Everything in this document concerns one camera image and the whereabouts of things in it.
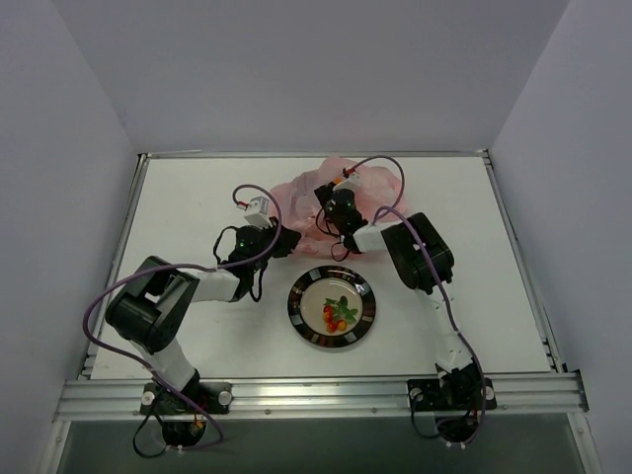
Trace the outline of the pink plastic bag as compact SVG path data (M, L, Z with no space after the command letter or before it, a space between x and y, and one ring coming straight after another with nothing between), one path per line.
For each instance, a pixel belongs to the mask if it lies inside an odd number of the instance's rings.
M282 225L302 235L296 253L319 259L344 255L336 239L325 234L327 227L319 214L321 204L314 191L331 182L338 183L343 171L349 168L353 168L360 177L355 203L362 217L372 219L376 210L386 204L393 205L402 213L407 211L405 181L400 170L381 166L377 159L358 165L351 159L330 156L319 167L271 189L281 207Z

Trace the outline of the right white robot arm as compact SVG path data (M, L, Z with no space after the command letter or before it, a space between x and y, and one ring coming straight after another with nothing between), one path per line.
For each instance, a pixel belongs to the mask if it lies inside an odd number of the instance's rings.
M373 218L356 207L356 186L346 179L314 191L324 220L334 226L341 243L354 254L385 251L402 283L419 297L434 333L434 367L438 395L447 406L485 405L486 383L480 359L459 329L447 286L454 257L425 214L404 216L382 205Z

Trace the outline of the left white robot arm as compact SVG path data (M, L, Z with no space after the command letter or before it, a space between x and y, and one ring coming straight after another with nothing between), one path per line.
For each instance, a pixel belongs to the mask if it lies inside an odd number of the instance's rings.
M151 256L139 270L143 276L127 282L106 310L106 321L129 341L142 360L158 374L165 388L163 400L177 414L197 405L198 371L187 360L177 334L189 306L203 301L237 302L263 295L263 272L270 259L290 255L301 234L272 219L268 228L232 226L235 245L216 272L187 273L159 267L168 263Z

